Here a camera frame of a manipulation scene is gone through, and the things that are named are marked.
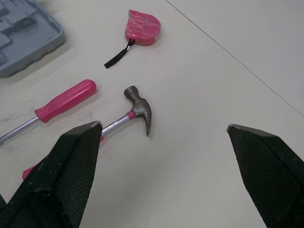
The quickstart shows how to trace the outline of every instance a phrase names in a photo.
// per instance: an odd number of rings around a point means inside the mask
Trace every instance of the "gray plastic case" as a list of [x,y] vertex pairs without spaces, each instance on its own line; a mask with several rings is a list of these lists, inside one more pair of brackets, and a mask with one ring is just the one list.
[[61,25],[34,0],[0,0],[0,76],[10,76],[65,42]]

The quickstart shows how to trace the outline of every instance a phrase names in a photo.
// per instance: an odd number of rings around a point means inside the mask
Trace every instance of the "pink tape measure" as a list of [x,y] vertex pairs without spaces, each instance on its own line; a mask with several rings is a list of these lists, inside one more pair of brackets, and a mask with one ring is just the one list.
[[127,47],[104,66],[110,68],[116,64],[134,44],[150,46],[156,43],[161,31],[161,23],[152,15],[129,10],[129,19],[125,29]]

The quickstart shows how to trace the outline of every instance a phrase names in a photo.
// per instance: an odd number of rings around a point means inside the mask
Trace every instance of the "screwdriver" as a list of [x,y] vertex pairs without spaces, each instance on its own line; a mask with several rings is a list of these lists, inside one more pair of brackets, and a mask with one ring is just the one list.
[[7,133],[6,135],[2,136],[0,138],[0,145],[2,145],[8,139],[17,135],[18,133],[29,128],[37,120],[41,120],[42,122],[47,123],[53,117],[66,112],[70,108],[86,100],[95,92],[96,84],[94,81],[90,79],[82,81],[81,83],[75,85],[74,87],[66,90],[59,96],[55,97],[47,105],[43,106],[42,108],[36,109],[36,117],[27,121],[23,125]]

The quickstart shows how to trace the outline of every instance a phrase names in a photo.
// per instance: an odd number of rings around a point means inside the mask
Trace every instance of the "hammer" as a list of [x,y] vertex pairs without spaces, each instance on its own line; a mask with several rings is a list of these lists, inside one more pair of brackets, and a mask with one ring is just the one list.
[[[102,132],[100,141],[104,140],[105,136],[114,131],[115,129],[123,126],[125,123],[129,122],[130,120],[133,120],[135,118],[144,118],[146,122],[146,133],[147,136],[150,134],[150,128],[151,128],[151,119],[152,119],[152,112],[149,103],[146,99],[141,98],[139,96],[138,89],[135,86],[130,86],[127,88],[124,93],[125,97],[132,101],[133,108],[124,116],[113,122],[112,124],[106,126]],[[24,170],[22,174],[22,178],[26,179],[29,172],[34,168],[35,166]]]

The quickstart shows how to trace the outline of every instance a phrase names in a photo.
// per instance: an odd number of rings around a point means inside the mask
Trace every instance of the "black wrist strap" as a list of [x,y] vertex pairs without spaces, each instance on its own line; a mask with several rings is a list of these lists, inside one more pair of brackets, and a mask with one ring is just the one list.
[[104,66],[105,68],[109,68],[111,66],[113,66],[114,64],[116,64],[119,60],[121,60],[122,57],[124,57],[124,55],[128,52],[129,48],[135,43],[135,40],[129,40],[127,47],[122,50],[121,52],[119,52],[119,54],[117,56],[115,56],[114,58],[112,58],[109,62],[107,62]]

